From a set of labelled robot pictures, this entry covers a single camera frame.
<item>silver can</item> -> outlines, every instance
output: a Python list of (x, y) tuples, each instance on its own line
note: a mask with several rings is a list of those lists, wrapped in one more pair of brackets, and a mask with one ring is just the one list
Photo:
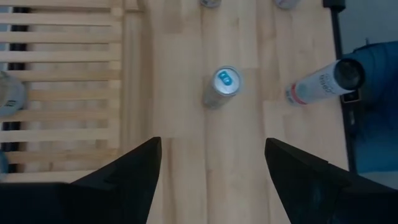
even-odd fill
[(281, 9), (293, 9), (300, 0), (274, 0)]
[(351, 93), (364, 83), (365, 71), (353, 59), (333, 62), (285, 89), (287, 101), (300, 106)]
[(242, 87), (242, 76), (232, 66), (219, 68), (205, 89), (203, 103), (207, 108), (217, 109), (239, 93)]
[(25, 86), (15, 77), (0, 71), (0, 117), (16, 113), (25, 101)]
[(214, 8), (221, 4), (221, 0), (200, 0), (200, 3), (206, 7)]

